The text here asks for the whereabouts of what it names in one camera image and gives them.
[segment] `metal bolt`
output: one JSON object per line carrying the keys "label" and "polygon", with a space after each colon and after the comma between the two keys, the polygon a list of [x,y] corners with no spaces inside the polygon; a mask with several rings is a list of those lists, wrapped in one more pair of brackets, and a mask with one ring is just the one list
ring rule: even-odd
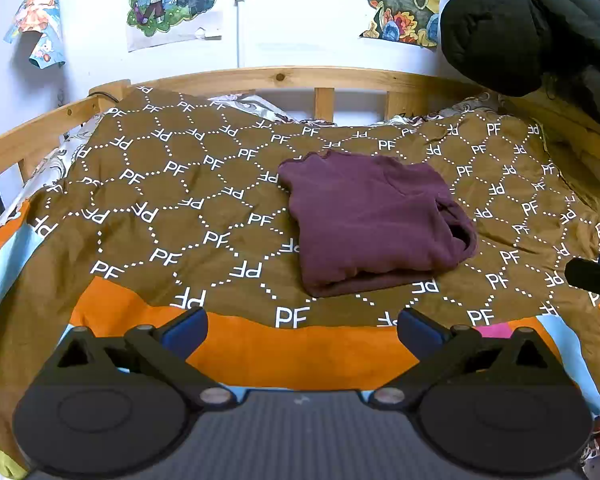
{"label": "metal bolt", "polygon": [[398,388],[380,388],[374,392],[374,399],[381,404],[399,404],[404,400],[404,392]]}
{"label": "metal bolt", "polygon": [[229,390],[225,390],[224,388],[207,388],[200,393],[200,400],[205,404],[213,404],[215,406],[219,404],[224,404],[231,400],[231,392]]}

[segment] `black puffer jacket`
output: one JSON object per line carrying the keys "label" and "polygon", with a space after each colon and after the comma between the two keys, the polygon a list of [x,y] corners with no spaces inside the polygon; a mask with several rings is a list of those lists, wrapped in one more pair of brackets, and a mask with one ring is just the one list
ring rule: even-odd
{"label": "black puffer jacket", "polygon": [[600,122],[600,0],[451,0],[442,51],[465,76],[522,96],[555,76],[555,91]]}

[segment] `wooden bed frame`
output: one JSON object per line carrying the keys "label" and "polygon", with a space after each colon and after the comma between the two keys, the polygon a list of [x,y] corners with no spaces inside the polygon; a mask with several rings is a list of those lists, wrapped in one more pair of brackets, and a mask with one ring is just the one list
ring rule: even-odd
{"label": "wooden bed frame", "polygon": [[[111,82],[91,89],[90,96],[56,108],[0,136],[0,174],[18,164],[26,181],[40,160],[59,145],[59,136],[90,119],[94,114],[115,106],[102,94],[122,99],[134,87],[147,86],[173,90],[195,96],[215,96],[259,89],[314,89],[314,117],[333,120],[334,90],[360,89],[386,92],[386,118],[396,114],[426,114],[433,110],[430,98],[450,105],[474,95],[482,89],[474,84],[454,80],[365,68],[279,66],[241,68],[201,72],[131,84],[129,79]],[[576,154],[582,151],[600,159],[600,124],[558,99],[542,92],[523,98],[511,98],[518,108],[545,127],[560,132]]]}

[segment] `bedspread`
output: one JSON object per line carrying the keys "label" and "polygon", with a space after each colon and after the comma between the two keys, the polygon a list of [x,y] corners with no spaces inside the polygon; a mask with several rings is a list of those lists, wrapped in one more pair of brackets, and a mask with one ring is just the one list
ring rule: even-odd
{"label": "bedspread", "polygon": [[[430,282],[309,296],[276,171],[327,149],[428,162],[473,220],[475,256]],[[22,462],[11,414],[68,327],[117,336],[197,306],[209,335],[188,362],[224,384],[304,389],[370,390],[413,365],[395,333],[404,307],[487,332],[526,319],[546,336],[564,320],[600,411],[598,298],[563,274],[599,250],[600,212],[561,179],[535,123],[466,110],[320,128],[139,88],[0,228],[0,449]]]}

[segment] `folded sweatshirt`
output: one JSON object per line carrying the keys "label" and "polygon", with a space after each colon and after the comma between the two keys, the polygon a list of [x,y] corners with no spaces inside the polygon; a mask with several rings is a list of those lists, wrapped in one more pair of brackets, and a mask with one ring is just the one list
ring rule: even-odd
{"label": "folded sweatshirt", "polygon": [[429,164],[329,150],[278,173],[314,298],[430,280],[474,254],[472,222]]}

